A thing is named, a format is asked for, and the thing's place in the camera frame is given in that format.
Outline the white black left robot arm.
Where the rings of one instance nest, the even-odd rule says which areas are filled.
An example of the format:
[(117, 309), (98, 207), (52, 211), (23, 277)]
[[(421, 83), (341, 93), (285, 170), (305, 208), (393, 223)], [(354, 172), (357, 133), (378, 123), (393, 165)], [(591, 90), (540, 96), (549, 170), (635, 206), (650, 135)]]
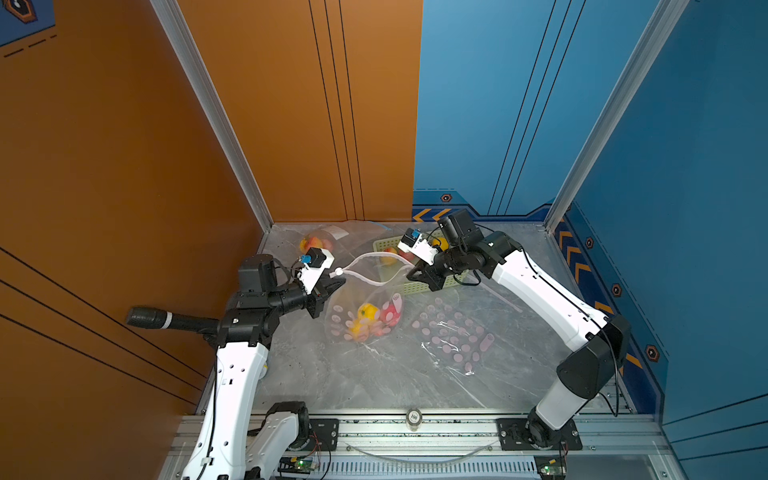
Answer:
[(284, 284), (278, 282), (278, 262), (269, 254), (253, 255), (240, 265), (235, 305), (217, 331), (213, 390), (182, 478), (268, 479), (286, 451), (308, 438), (309, 417), (302, 401), (273, 405), (255, 439), (248, 438), (248, 431), (281, 318), (297, 310), (319, 316), (344, 283), (330, 275), (333, 262), (329, 250), (310, 248)]

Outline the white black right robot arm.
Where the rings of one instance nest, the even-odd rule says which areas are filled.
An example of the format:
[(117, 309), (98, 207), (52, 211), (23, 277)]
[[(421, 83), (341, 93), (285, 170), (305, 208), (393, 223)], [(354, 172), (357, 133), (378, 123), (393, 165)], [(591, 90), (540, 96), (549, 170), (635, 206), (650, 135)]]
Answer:
[(447, 278), (466, 271), (485, 276), (519, 297), (569, 349), (556, 369), (556, 380), (524, 426), (526, 440), (534, 448), (560, 447), (566, 424), (624, 366), (630, 322), (589, 306), (538, 266), (521, 243), (501, 231), (484, 233), (465, 210), (442, 218), (438, 228), (448, 243), (446, 249), (431, 244), (428, 235), (417, 229), (410, 228), (401, 237), (399, 250), (417, 259), (408, 280), (439, 291)]

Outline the clear zip-top bag blue zipper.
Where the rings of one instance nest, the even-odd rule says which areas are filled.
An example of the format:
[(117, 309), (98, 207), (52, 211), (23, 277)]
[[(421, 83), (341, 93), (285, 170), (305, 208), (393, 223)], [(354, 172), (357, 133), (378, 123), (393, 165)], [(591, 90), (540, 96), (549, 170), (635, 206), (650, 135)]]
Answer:
[(347, 264), (358, 255), (372, 251), (373, 242), (389, 231), (389, 227), (377, 222), (353, 220), (320, 225), (303, 238), (320, 237), (336, 263)]

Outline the clear zip-top bag pink zipper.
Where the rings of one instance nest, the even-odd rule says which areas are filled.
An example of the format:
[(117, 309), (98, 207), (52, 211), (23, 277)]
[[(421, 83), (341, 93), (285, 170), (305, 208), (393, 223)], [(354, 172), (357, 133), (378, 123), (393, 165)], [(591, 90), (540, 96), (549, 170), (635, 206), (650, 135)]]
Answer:
[[(414, 265), (407, 259), (386, 252), (371, 252), (355, 258), (348, 266), (333, 271), (334, 277), (343, 276), (345, 284), (336, 291), (324, 311), (325, 333), (334, 343), (365, 344), (390, 336), (416, 338), (408, 323), (423, 306), (442, 297), (456, 307), (458, 284), (453, 279), (445, 282), (444, 288), (433, 292), (423, 283), (410, 282), (406, 275)], [(402, 297), (403, 307), (400, 321), (394, 327), (385, 326), (378, 318), (368, 324), (369, 336), (365, 341), (356, 342), (348, 334), (348, 328), (357, 321), (358, 309), (370, 303), (381, 309), (393, 295)]]

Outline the plain yellow peach with leaf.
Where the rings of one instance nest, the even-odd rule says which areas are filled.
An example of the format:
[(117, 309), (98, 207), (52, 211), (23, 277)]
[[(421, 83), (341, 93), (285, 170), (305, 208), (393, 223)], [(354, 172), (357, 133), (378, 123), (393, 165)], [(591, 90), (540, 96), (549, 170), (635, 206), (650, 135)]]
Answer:
[(361, 324), (373, 324), (375, 323), (380, 315), (380, 310), (375, 305), (372, 305), (370, 303), (363, 304), (357, 312), (357, 321)]

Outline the large pink peach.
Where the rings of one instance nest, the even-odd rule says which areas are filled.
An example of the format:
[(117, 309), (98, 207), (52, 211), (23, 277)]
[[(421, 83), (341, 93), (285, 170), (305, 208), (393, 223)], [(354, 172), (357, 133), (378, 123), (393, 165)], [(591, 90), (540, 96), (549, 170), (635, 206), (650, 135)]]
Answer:
[(393, 295), (379, 310), (379, 320), (387, 327), (394, 327), (400, 321), (403, 301), (399, 294)]

